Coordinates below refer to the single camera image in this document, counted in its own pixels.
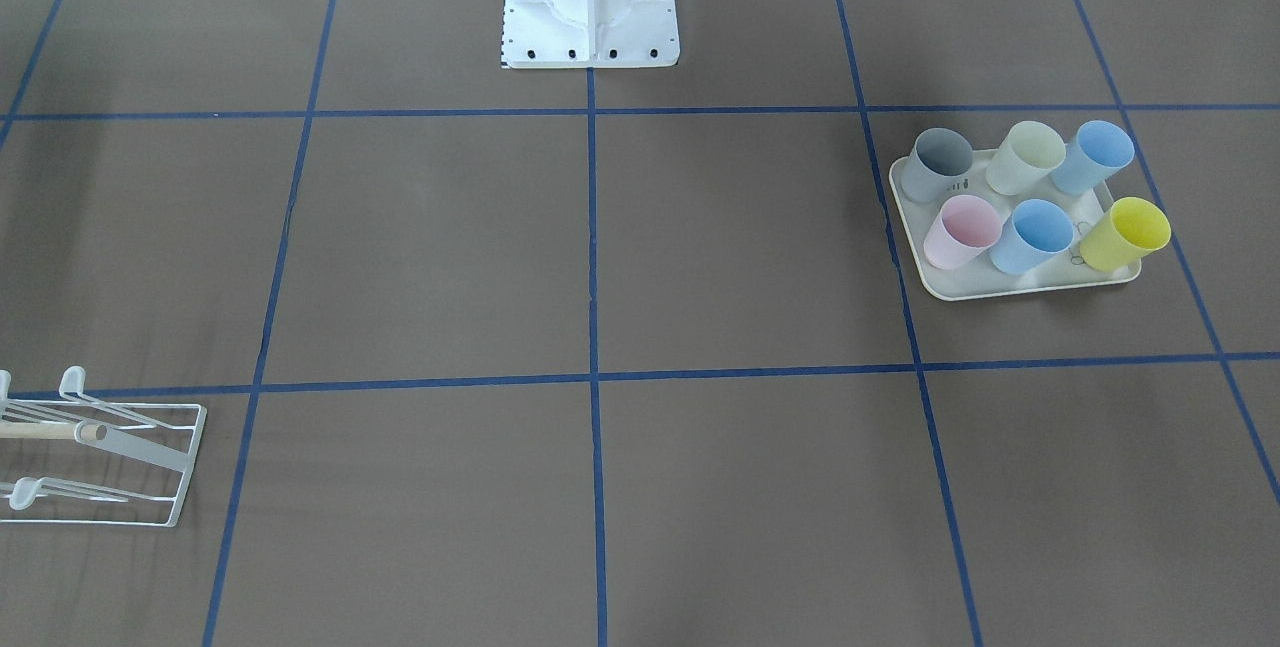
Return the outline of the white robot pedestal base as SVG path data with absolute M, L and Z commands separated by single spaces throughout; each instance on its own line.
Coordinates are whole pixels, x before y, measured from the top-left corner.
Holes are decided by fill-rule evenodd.
M 676 0 L 504 0 L 506 69 L 637 69 L 676 65 Z

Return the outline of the blue plastic cup front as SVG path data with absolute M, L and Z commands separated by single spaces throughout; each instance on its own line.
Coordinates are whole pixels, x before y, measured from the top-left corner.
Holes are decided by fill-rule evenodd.
M 1068 251 L 1074 234 L 1071 218 L 1057 204 L 1029 199 L 1012 209 L 988 255 L 997 270 L 1021 275 Z

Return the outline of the pink plastic cup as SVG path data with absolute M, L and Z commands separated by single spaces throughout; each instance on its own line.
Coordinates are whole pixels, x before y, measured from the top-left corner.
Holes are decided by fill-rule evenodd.
M 995 246 L 1004 232 L 1004 220 L 988 200 L 959 193 L 947 199 L 924 238 L 925 260 L 950 272 L 977 259 Z

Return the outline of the pale cream plastic cup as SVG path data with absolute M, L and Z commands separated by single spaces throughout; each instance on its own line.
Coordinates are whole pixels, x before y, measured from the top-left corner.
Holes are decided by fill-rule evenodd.
M 1038 120 L 1012 126 L 986 169 L 988 186 L 1000 195 L 1016 196 L 1059 168 L 1066 143 L 1056 129 Z

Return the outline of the grey plastic cup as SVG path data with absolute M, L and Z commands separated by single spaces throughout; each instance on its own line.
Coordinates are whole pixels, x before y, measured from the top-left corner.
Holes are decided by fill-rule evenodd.
M 954 129 L 934 127 L 915 138 L 900 170 L 901 195 L 910 202 L 936 202 L 972 169 L 974 150 Z

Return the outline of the yellow plastic cup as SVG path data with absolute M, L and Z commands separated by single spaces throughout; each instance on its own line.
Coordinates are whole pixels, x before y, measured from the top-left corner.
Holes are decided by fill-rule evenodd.
M 1170 220 L 1157 205 L 1124 197 L 1084 234 L 1079 250 L 1084 264 L 1111 273 L 1165 249 L 1171 237 Z

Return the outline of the blue plastic cup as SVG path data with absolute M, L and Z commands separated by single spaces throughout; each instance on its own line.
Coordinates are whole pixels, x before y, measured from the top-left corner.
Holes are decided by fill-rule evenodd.
M 1135 145 L 1124 128 L 1107 120 L 1088 120 L 1066 143 L 1065 158 L 1050 179 L 1064 193 L 1083 195 L 1128 167 L 1135 155 Z
M 1068 251 L 1074 234 L 1071 218 L 1057 204 L 1029 199 L 1012 209 L 988 255 L 997 270 L 1021 275 Z

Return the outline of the blue plastic cup rear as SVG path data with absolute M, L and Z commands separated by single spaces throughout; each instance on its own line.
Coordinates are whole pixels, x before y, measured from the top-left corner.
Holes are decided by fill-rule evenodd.
M 1135 145 L 1124 128 L 1107 120 L 1088 120 L 1066 143 L 1065 158 L 1050 179 L 1064 193 L 1083 195 L 1128 167 L 1135 155 Z

